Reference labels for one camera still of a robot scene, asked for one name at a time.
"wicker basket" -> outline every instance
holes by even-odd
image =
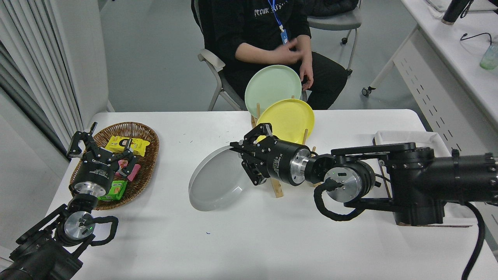
[[[157,134],[154,132],[154,130],[144,124],[133,122],[115,124],[97,133],[94,136],[94,140],[99,147],[105,147],[109,139],[111,139],[111,136],[141,138],[149,141],[150,144],[147,146],[145,156],[137,155],[138,159],[136,163],[140,164],[140,170],[138,171],[133,181],[128,182],[121,200],[99,200],[99,203],[95,210],[113,209],[122,206],[137,197],[149,183],[152,172],[154,171],[157,154],[159,152],[159,138],[157,137]],[[81,161],[78,163],[78,166],[76,166],[76,169],[71,176],[71,183],[74,181],[80,165]]]

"pink snack package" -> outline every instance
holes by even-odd
[[[125,168],[126,166],[128,166],[128,160],[126,159],[121,159],[120,161],[118,161],[118,163],[120,164],[120,169],[116,172],[116,178],[124,178],[124,176],[120,173],[121,169]],[[128,179],[128,181],[133,181],[133,179],[135,178],[136,174],[138,173],[138,170],[140,169],[140,164],[135,164],[135,166],[133,167],[133,170],[131,171],[131,173],[128,175],[128,177],[126,177],[126,179]]]

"blue lanyard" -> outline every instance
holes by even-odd
[[[277,20],[278,27],[283,32],[282,22],[280,22],[280,20],[278,19],[277,13],[275,11],[275,0],[273,0],[273,4],[270,2],[270,0],[268,0],[268,4],[270,4],[270,6],[271,6],[271,11],[273,12],[273,15],[275,16],[275,19]]]

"black cable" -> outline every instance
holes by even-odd
[[[479,228],[479,233],[477,236],[477,242],[476,242],[476,247],[474,248],[474,251],[472,252],[472,255],[470,256],[469,262],[467,263],[467,266],[465,266],[464,272],[462,274],[462,280],[467,280],[469,277],[470,271],[476,264],[477,258],[479,256],[479,253],[481,252],[481,248],[483,247],[484,243],[484,234],[485,234],[485,228],[484,228],[484,219],[482,215],[479,213],[479,210],[472,205],[470,202],[465,202],[465,206],[467,206],[474,215],[477,218],[477,227]]]
[[[469,13],[469,10],[470,10],[470,5],[474,2],[474,0],[470,0],[470,2],[467,4],[467,6],[465,7],[465,9],[462,11],[462,13],[460,14],[460,18],[464,18],[468,13]]]
[[[343,184],[338,183],[330,178],[325,180],[325,182],[323,184],[321,184],[315,188],[315,191],[313,193],[313,197],[315,199],[315,205],[316,205],[316,208],[318,209],[318,211],[320,211],[320,213],[322,213],[322,215],[324,215],[327,218],[330,218],[330,219],[332,219],[334,221],[338,221],[338,222],[350,221],[350,220],[358,217],[358,215],[360,215],[365,209],[355,208],[353,211],[351,211],[351,213],[346,214],[346,215],[342,215],[342,214],[337,214],[337,213],[334,213],[334,212],[328,210],[325,207],[325,204],[323,203],[322,193],[324,191],[326,191],[326,190],[333,191],[336,188],[341,187],[341,186],[343,186]]]
[[[489,34],[489,33],[487,33],[487,32],[484,32],[484,33],[481,33],[481,34],[477,34],[477,35],[474,35],[474,36],[472,36],[472,37],[468,37],[468,38],[465,38],[465,39],[464,39],[464,37],[465,37],[465,36],[467,36],[468,34],[467,34],[467,33],[464,33],[464,34],[462,35],[462,37],[460,37],[460,41],[464,41],[464,40],[467,40],[467,39],[472,39],[472,38],[474,38],[474,37],[481,36],[481,35],[484,35],[484,34],[487,34],[487,35],[490,37],[490,46],[491,46],[491,45],[493,44],[493,40],[491,39],[491,34]]]
[[[391,180],[389,180],[389,179],[388,179],[387,177],[385,177],[385,176],[382,176],[382,175],[380,175],[380,174],[375,174],[375,176],[376,176],[376,177],[379,177],[379,178],[382,178],[382,179],[386,180],[387,182],[391,183]]]

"hand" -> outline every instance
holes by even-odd
[[[309,57],[303,58],[301,63],[301,67],[299,68],[299,78],[301,78],[301,82],[304,81],[304,77],[306,77],[306,83],[302,85],[302,90],[307,90],[311,88],[313,85],[313,60],[311,55]]]
[[[288,42],[285,45],[280,45],[273,52],[273,63],[274,64],[283,64],[283,65],[291,65],[297,63],[302,58],[301,51],[293,51],[293,49],[297,44],[297,39],[294,39]]]

